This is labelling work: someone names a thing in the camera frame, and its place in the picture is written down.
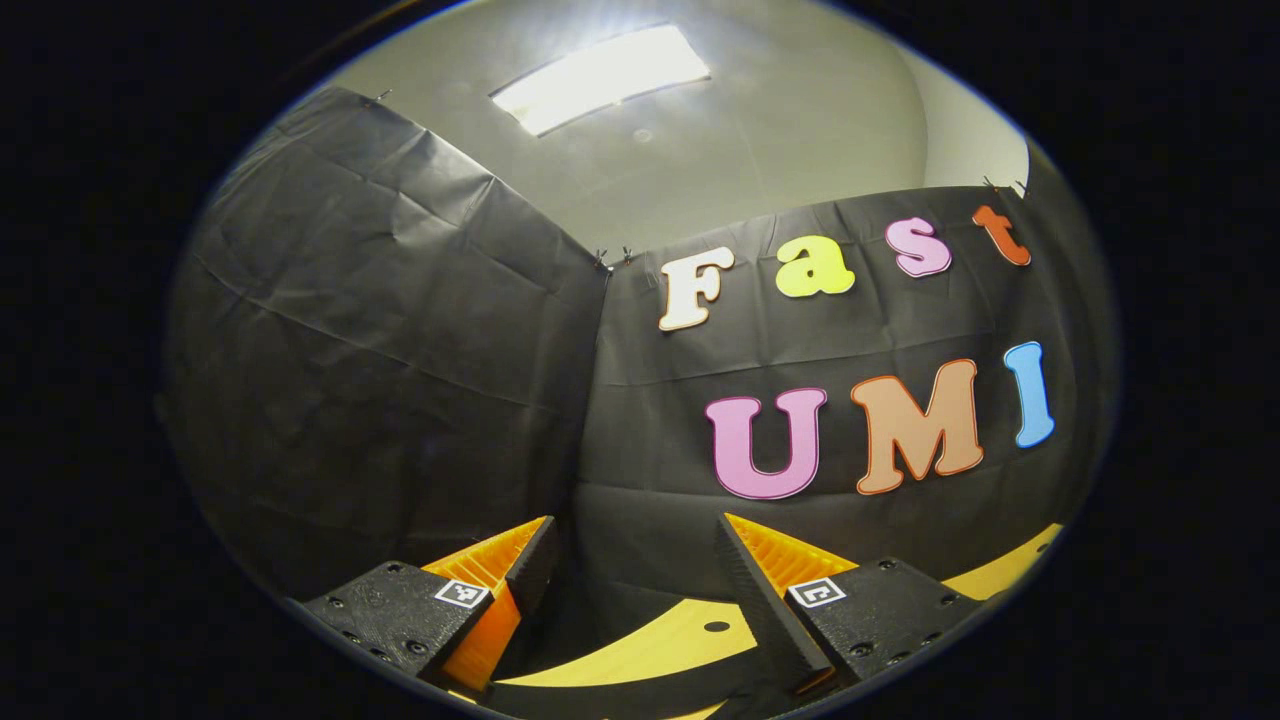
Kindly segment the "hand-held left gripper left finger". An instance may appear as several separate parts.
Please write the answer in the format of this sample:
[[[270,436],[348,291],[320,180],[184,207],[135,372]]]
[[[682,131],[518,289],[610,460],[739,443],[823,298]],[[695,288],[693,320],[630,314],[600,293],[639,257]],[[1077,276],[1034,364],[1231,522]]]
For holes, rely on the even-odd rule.
[[[544,515],[422,566],[385,561],[300,606],[402,673],[481,694],[538,610],[558,552]]]

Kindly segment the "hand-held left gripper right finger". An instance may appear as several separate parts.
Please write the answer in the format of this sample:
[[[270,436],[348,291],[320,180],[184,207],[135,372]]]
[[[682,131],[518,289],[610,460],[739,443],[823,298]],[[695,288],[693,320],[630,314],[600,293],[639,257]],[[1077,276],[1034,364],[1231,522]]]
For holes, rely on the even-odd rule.
[[[982,606],[901,559],[852,562],[731,512],[716,552],[756,646],[795,696],[895,669]]]

